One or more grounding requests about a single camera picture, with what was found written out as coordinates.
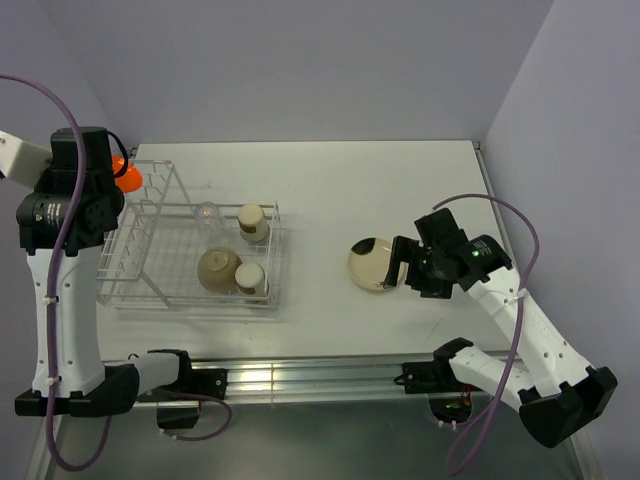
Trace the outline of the beige plate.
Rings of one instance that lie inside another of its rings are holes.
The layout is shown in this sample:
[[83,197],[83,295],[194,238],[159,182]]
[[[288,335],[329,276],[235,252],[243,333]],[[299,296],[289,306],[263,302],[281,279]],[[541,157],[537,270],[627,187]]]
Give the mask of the beige plate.
[[382,294],[391,292],[395,286],[385,284],[391,259],[392,244],[378,237],[369,237],[356,242],[347,257],[347,273],[362,290]]

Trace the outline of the orange plate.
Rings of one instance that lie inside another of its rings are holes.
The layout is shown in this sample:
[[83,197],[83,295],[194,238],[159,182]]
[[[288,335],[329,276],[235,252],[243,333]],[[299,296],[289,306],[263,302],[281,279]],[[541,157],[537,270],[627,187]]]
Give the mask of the orange plate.
[[[118,174],[125,166],[124,158],[121,156],[112,156],[112,169],[114,174]],[[143,186],[143,176],[140,171],[132,164],[128,163],[127,168],[121,176],[115,177],[116,186],[124,193],[129,194],[138,191]]]

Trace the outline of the clear glass tumbler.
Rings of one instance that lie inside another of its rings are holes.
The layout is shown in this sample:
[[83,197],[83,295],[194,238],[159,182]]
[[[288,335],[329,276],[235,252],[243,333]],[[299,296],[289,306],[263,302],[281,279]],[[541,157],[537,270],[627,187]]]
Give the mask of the clear glass tumbler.
[[195,209],[194,218],[202,229],[216,230],[224,227],[224,218],[218,205],[213,202],[199,204]]

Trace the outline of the white ceramic bowl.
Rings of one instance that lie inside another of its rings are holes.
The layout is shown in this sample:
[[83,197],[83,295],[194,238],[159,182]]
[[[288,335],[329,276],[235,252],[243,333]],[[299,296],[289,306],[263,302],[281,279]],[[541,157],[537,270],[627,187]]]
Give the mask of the white ceramic bowl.
[[224,247],[212,248],[198,261],[198,281],[207,291],[227,294],[236,285],[235,273],[241,265],[242,259],[235,251]]

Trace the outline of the steel cup brown base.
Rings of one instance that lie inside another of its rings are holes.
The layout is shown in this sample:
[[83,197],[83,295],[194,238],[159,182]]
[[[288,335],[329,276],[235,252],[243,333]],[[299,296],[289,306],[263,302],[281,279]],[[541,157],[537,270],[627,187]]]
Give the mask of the steel cup brown base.
[[262,242],[269,234],[265,212],[258,204],[244,204],[238,211],[237,222],[240,235],[247,242]]
[[244,295],[263,297],[266,293],[265,271],[259,263],[242,263],[235,271],[235,283]]

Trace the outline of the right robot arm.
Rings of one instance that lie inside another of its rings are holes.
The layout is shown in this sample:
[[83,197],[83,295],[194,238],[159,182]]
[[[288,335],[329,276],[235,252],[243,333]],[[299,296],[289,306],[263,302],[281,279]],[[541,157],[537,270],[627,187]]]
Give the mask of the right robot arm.
[[618,380],[595,367],[559,333],[526,291],[520,274],[489,235],[467,237],[447,208],[415,222],[418,239],[394,238],[385,285],[394,286],[402,266],[405,283],[427,299],[449,299],[459,286],[516,345],[523,369],[455,338],[427,362],[403,365],[398,382],[406,393],[435,393],[470,385],[515,410],[527,432],[553,448],[601,416]]

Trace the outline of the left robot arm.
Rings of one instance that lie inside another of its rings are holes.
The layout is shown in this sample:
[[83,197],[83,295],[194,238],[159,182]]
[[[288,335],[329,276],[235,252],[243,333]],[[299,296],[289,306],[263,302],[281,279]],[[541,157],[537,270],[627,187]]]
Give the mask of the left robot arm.
[[124,195],[113,172],[109,132],[59,129],[32,193],[19,205],[20,246],[36,296],[37,364],[14,401],[17,415],[99,418],[128,412],[161,389],[183,399],[195,386],[184,350],[150,350],[106,364],[97,333],[97,275],[105,235],[118,227]]

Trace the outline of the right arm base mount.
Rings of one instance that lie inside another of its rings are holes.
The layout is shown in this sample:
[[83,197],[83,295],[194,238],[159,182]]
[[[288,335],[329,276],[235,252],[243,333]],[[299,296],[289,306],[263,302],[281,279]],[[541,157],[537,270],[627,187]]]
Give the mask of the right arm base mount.
[[401,373],[393,379],[393,383],[402,387],[407,395],[434,394],[442,391],[433,361],[402,363]]

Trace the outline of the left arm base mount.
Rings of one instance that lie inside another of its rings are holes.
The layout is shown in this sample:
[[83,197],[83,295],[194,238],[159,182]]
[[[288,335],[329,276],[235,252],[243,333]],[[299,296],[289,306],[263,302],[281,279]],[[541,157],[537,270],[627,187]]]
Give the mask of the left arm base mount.
[[226,398],[227,385],[227,369],[194,369],[191,373],[187,392],[224,400]]

